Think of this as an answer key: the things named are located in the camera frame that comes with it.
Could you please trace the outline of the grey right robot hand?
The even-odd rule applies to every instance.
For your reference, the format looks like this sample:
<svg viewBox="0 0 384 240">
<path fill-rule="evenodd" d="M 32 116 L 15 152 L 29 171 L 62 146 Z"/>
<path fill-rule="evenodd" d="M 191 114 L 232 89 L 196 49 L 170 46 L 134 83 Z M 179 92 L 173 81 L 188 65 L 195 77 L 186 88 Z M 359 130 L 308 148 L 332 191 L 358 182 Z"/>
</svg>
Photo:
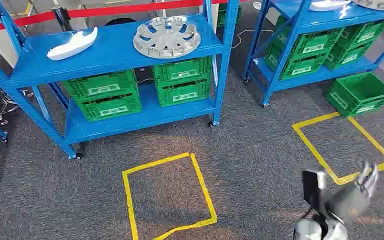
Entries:
<svg viewBox="0 0 384 240">
<path fill-rule="evenodd" d="M 353 182 L 343 186 L 325 203 L 327 213 L 343 224 L 361 215 L 370 205 L 379 179 L 377 164 L 364 163 L 363 170 Z"/>
</svg>

